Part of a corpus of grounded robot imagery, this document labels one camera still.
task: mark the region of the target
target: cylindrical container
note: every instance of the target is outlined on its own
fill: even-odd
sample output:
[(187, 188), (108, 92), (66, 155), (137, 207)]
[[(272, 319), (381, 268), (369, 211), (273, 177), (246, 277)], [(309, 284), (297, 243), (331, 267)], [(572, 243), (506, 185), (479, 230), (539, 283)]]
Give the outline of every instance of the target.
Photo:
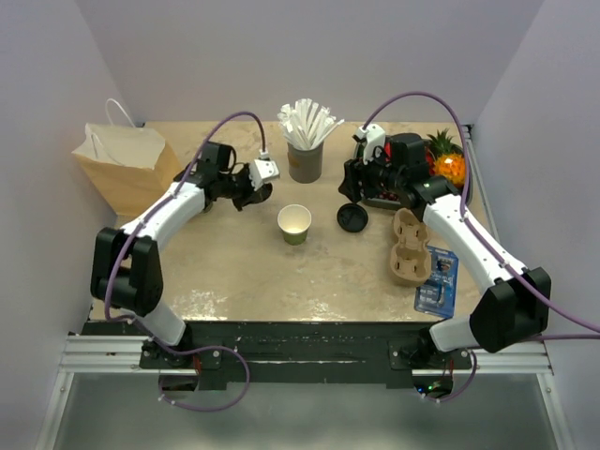
[(299, 246), (307, 240), (311, 221), (310, 211), (301, 204), (288, 204), (277, 216), (277, 225), (283, 232), (283, 239), (291, 246)]
[(323, 142), (312, 150), (299, 150), (288, 143), (290, 176), (298, 183), (312, 183), (321, 176)]

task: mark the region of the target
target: black disc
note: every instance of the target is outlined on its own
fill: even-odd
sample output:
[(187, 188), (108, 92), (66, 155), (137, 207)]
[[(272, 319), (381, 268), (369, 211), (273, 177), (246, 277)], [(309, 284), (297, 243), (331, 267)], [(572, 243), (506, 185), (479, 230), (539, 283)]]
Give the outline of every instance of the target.
[(346, 203), (337, 210), (337, 223), (349, 233), (361, 232), (368, 223), (367, 211), (356, 203)]

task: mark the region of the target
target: paper bag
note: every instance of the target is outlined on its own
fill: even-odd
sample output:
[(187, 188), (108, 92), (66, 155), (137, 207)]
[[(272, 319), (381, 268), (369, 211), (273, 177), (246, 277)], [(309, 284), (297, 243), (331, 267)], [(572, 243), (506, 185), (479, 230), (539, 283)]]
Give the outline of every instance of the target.
[(152, 128), (86, 124), (85, 142), (72, 153), (120, 216), (141, 214), (183, 169)]

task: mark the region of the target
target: toy pineapple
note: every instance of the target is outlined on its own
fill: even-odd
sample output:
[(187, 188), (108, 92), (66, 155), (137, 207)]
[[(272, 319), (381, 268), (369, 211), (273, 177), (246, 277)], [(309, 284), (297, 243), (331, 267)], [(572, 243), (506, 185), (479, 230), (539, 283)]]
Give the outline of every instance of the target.
[(462, 188), (466, 174), (465, 157), (462, 149), (448, 137), (448, 128), (438, 131), (436, 136), (427, 136), (430, 139), (429, 150), (435, 157), (435, 174), (445, 176), (454, 186)]

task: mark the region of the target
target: blue plastic packet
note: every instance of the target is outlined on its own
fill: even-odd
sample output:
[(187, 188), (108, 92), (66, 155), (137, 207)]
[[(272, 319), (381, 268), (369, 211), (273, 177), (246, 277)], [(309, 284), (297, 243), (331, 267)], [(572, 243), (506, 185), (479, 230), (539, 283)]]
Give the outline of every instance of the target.
[(458, 258), (454, 252), (427, 247), (431, 253), (431, 277), (416, 288), (414, 309), (449, 319), (457, 297)]

